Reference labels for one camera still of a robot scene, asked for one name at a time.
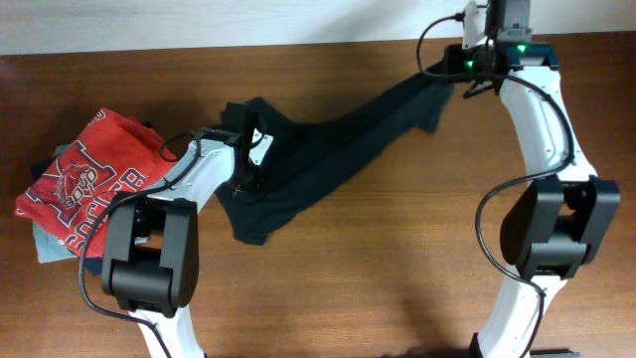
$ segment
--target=light blue cloth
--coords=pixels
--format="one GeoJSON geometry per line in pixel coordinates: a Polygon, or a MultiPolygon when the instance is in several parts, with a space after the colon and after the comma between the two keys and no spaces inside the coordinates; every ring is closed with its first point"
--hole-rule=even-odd
{"type": "Polygon", "coordinates": [[[45,232],[36,224],[33,224],[33,237],[36,240],[38,262],[40,264],[52,263],[76,257],[69,251],[69,249],[67,249],[66,246],[64,246],[64,244],[60,244],[60,241],[58,241],[56,236],[45,232]]]}

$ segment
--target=navy cloth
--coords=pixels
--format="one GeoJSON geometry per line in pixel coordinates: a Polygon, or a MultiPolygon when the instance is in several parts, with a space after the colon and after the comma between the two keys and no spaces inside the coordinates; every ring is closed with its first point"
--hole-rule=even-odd
{"type": "MultiPolygon", "coordinates": [[[[362,107],[317,124],[295,123],[264,99],[250,100],[249,109],[264,120],[274,140],[261,164],[266,174],[261,194],[230,185],[216,192],[235,238],[263,245],[269,234],[333,192],[410,129],[434,132],[452,94],[452,85],[415,75],[362,107]]],[[[242,118],[227,110],[222,121],[232,126],[242,118]]]]}

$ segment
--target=white backdrop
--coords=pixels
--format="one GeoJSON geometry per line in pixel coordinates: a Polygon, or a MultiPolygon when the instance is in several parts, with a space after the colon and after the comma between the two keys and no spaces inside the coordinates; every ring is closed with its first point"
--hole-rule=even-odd
{"type": "MultiPolygon", "coordinates": [[[[413,39],[466,2],[0,0],[0,55],[413,39]]],[[[533,0],[532,26],[539,34],[636,30],[636,0],[533,0]]],[[[456,23],[431,32],[460,35],[456,23]]]]}

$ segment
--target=red cloth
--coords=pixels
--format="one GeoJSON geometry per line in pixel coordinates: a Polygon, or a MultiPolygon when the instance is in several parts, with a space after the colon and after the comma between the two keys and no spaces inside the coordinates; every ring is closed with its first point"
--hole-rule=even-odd
{"type": "MultiPolygon", "coordinates": [[[[174,163],[159,156],[154,130],[103,108],[42,177],[16,200],[16,215],[64,240],[76,255],[94,219],[119,191],[136,192],[163,178],[174,163]]],[[[87,256],[103,257],[105,221],[87,256]]]]}

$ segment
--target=wooden table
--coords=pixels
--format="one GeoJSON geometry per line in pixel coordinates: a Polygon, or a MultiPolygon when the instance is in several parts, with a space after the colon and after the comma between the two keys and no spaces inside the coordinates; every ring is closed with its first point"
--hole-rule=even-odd
{"type": "MultiPolygon", "coordinates": [[[[585,357],[636,351],[636,34],[548,37],[578,140],[622,191],[594,263],[550,307],[536,348],[585,357]]],[[[433,63],[453,41],[428,41],[433,63]]],[[[0,58],[0,355],[147,356],[139,328],[90,311],[77,260],[39,265],[31,223],[13,216],[29,167],[68,143],[102,106],[152,120],[165,137],[209,125],[229,100],[262,95],[298,121],[326,120],[411,75],[414,43],[192,49],[0,58]]],[[[233,239],[216,199],[202,212],[191,303],[209,356],[372,357],[465,347],[502,276],[473,232],[478,201],[524,173],[513,123],[495,96],[451,101],[435,135],[412,131],[262,247],[233,239]]],[[[484,221],[499,254],[501,219],[484,221]]],[[[115,307],[97,279],[95,299],[115,307]]]]}

